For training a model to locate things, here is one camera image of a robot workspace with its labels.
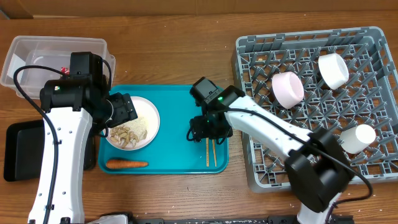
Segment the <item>white bowl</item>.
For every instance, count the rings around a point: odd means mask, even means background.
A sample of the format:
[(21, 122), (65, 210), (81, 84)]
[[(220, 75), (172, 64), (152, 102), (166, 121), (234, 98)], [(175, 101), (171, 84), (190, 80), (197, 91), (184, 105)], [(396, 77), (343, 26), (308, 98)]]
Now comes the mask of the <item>white bowl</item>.
[(318, 67), (323, 80), (332, 90), (339, 88), (349, 79), (348, 67), (344, 59), (336, 53), (320, 56)]

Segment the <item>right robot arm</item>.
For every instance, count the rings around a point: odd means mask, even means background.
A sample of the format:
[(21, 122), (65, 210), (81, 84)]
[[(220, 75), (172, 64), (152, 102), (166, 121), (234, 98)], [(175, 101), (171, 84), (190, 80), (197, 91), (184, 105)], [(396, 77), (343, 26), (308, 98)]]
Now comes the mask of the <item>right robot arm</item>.
[(267, 146), (284, 163), (290, 187), (301, 201), (297, 223), (328, 223), (331, 209), (353, 178), (334, 135), (290, 124), (255, 103), (240, 89), (194, 85), (190, 94), (202, 114), (190, 120), (187, 140), (222, 143), (234, 129)]

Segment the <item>teal serving tray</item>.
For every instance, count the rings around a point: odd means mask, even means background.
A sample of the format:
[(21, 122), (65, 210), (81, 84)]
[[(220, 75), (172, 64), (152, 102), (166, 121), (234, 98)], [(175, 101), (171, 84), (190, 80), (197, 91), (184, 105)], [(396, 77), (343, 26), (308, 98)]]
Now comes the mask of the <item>teal serving tray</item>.
[[(189, 94), (190, 85), (117, 85), (111, 93), (128, 93), (152, 102), (160, 114), (160, 129), (152, 142), (134, 151), (118, 149), (102, 138), (98, 165), (108, 174), (217, 174), (228, 165), (228, 140), (216, 145), (217, 167), (210, 146), (210, 166), (206, 166), (206, 142), (189, 142), (189, 120), (201, 115)], [(147, 167), (113, 170), (106, 167), (110, 159), (148, 162)]]

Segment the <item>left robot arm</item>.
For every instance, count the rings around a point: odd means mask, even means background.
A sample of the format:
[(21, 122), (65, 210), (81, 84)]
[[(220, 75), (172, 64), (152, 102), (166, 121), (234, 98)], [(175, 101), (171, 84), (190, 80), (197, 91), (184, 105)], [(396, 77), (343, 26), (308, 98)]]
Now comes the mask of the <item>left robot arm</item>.
[(50, 80), (40, 91), (44, 154), (29, 223), (83, 223), (82, 178), (91, 134), (137, 117), (130, 95), (105, 81)]

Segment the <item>pink bowl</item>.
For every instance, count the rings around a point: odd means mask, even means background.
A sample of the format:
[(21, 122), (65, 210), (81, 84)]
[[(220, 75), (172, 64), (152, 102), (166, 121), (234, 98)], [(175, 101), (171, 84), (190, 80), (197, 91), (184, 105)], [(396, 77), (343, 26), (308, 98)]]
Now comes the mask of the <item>pink bowl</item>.
[(290, 109), (304, 98), (302, 82), (294, 72), (275, 74), (272, 77), (272, 90), (281, 106)]

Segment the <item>peanut shells pile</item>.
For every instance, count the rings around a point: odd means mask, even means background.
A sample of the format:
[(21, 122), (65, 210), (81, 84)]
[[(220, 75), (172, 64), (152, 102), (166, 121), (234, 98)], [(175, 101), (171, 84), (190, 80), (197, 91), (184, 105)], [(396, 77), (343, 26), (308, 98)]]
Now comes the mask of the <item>peanut shells pile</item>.
[(146, 128), (129, 128), (120, 126), (110, 129), (109, 139), (112, 143), (117, 144), (120, 148), (135, 148), (138, 143), (143, 141), (147, 136)]

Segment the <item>pink plate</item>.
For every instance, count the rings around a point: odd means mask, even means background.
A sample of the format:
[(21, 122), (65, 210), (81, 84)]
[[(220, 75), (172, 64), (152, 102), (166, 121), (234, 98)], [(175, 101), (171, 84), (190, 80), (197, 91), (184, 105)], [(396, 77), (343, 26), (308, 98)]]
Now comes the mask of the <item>pink plate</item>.
[(127, 147), (125, 149), (122, 149), (117, 144), (112, 143), (108, 135), (106, 140), (110, 143), (110, 145), (124, 151), (134, 151), (146, 147), (152, 140), (154, 140), (160, 128), (160, 115), (157, 108), (152, 102), (140, 96), (132, 96), (131, 100), (136, 109), (138, 118), (132, 121), (128, 121), (117, 127), (127, 126), (129, 128), (146, 128), (147, 136), (143, 141), (138, 143), (135, 148)]

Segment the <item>red foil wrapper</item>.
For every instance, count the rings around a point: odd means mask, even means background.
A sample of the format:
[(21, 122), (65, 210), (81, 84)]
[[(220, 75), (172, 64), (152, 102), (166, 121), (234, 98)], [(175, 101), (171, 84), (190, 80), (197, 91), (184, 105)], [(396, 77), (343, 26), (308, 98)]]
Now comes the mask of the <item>red foil wrapper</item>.
[(66, 74), (66, 75), (70, 74), (70, 71), (69, 71), (69, 69), (67, 67), (62, 67), (61, 72)]

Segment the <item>gray dish rack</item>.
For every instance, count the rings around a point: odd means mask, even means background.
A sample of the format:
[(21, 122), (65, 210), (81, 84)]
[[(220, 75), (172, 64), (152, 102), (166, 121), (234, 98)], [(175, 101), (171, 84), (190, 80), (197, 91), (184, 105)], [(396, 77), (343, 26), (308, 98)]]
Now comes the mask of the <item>gray dish rack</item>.
[[(362, 124), (376, 138), (346, 155), (361, 173), (353, 183), (397, 180), (397, 67), (380, 28), (245, 35), (236, 40), (232, 69), (234, 84), (252, 99), (238, 101), (231, 119), (250, 122), (242, 126), (243, 150), (254, 192), (290, 188), (284, 161), (308, 132), (327, 129), (339, 137)], [(304, 89), (290, 109), (272, 91), (272, 77), (282, 72), (295, 73)]]

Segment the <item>black tray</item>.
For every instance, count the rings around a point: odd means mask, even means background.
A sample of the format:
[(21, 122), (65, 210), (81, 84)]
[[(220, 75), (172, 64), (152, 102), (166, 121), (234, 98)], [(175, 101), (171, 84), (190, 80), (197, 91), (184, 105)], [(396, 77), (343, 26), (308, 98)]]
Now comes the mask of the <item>black tray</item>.
[(6, 131), (4, 180), (40, 177), (44, 153), (44, 122), (39, 119), (10, 125)]

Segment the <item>orange carrot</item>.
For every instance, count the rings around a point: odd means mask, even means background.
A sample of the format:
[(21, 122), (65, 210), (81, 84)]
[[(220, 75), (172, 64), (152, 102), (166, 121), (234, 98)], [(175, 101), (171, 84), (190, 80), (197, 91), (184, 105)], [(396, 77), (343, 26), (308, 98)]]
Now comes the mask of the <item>orange carrot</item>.
[(109, 169), (130, 169), (130, 168), (141, 168), (147, 167), (148, 162), (144, 161), (128, 161), (120, 159), (111, 159), (106, 162), (106, 167)]

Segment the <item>white cup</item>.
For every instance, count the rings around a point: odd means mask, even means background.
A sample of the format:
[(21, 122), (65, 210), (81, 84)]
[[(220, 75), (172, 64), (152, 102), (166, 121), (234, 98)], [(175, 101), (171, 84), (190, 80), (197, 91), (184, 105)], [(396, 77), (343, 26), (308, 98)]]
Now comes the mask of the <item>white cup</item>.
[(370, 125), (360, 124), (341, 133), (341, 147), (350, 154), (357, 154), (372, 144), (375, 138), (376, 132)]

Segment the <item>clear plastic bin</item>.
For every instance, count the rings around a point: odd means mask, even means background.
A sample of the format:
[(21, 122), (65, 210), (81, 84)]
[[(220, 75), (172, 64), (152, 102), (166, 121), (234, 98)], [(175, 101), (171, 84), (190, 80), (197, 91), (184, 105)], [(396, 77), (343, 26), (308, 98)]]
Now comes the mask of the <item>clear plastic bin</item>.
[[(12, 41), (4, 60), (1, 85), (13, 89), (22, 97), (13, 82), (14, 72), (18, 68), (25, 65), (40, 65), (56, 70), (68, 68), (73, 52), (91, 52), (99, 55), (109, 63), (111, 72), (115, 72), (116, 59), (109, 53), (108, 45), (103, 39), (20, 35)], [(59, 78), (59, 74), (42, 69), (23, 70), (17, 76), (22, 89), (32, 99), (37, 100), (45, 83)]]

